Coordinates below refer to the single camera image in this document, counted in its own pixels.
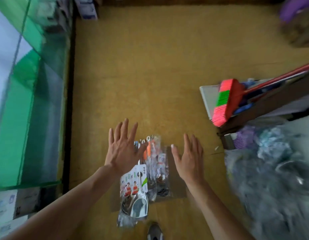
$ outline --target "finger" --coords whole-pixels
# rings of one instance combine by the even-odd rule
[[[125,118],[123,121],[123,125],[121,127],[121,138],[126,139],[128,136],[128,125],[129,125],[129,120]]]
[[[137,152],[138,160],[141,159],[141,157],[143,156],[143,153],[147,149],[147,146],[148,146],[148,142],[146,141],[145,143],[142,143],[141,146],[139,147],[138,152]]]
[[[188,137],[188,134],[184,134],[183,135],[183,139],[184,139],[184,150],[185,151],[190,151],[191,150],[191,143]]]
[[[194,135],[191,136],[192,151],[198,153],[198,142]]]
[[[120,122],[114,131],[114,141],[120,140],[120,130],[121,130],[122,122]]]
[[[138,123],[135,123],[129,135],[129,141],[134,141],[136,138],[136,129],[138,129]]]
[[[199,155],[202,157],[203,155],[203,147],[201,146],[201,143],[199,141],[199,139],[196,137],[197,139],[197,142],[198,142],[198,152],[199,152]]]
[[[171,152],[175,160],[175,164],[179,163],[181,161],[179,151],[178,151],[178,148],[173,144],[171,145]]]
[[[113,142],[114,142],[113,129],[110,128],[110,130],[109,130],[109,145],[111,145]]]

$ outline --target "broom handle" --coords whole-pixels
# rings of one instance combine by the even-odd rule
[[[254,92],[254,91],[256,91],[256,90],[258,90],[258,89],[260,89],[260,88],[263,88],[263,87],[265,87],[265,86],[268,86],[268,85],[270,85],[270,84],[273,84],[273,83],[275,83],[275,82],[278,82],[278,81],[280,81],[280,80],[283,80],[283,79],[285,79],[285,78],[287,78],[287,77],[294,76],[294,75],[296,75],[296,74],[298,74],[298,73],[301,73],[301,72],[304,72],[304,71],[308,71],[308,70],[309,70],[309,64],[306,64],[306,65],[304,65],[304,66],[302,66],[302,67],[299,67],[299,68],[297,68],[297,69],[294,69],[294,70],[291,71],[291,72],[288,72],[288,73],[285,73],[285,74],[283,74],[283,75],[281,75],[281,76],[275,77],[275,78],[273,78],[273,79],[271,79],[271,80],[269,80],[269,81],[266,81],[266,82],[264,82],[264,83],[261,83],[261,84],[259,84],[259,85],[256,85],[255,87],[249,88],[249,89],[247,89],[247,90],[245,90],[245,91],[243,92],[243,95],[246,95],[246,94],[248,94],[248,93],[250,93],[250,92]]]

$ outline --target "gray shoe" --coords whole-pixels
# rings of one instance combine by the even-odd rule
[[[163,233],[158,223],[153,222],[148,230],[147,240],[164,240]]]

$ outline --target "brown floor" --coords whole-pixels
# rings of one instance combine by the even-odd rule
[[[199,86],[280,75],[309,62],[309,48],[286,43],[276,7],[107,7],[100,15],[77,20],[70,187],[103,165],[109,128],[128,117],[139,122],[137,139],[157,133],[164,144],[182,147],[182,134],[194,133],[205,150],[208,181],[240,215]],[[213,239],[188,199],[150,205],[147,222],[129,230],[116,227],[117,212],[108,206],[109,194],[72,239],[145,239],[151,221],[166,239]]]

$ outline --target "green bristles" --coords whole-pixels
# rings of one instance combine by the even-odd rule
[[[216,102],[216,107],[227,104],[229,99],[230,90],[219,92],[219,97]]]

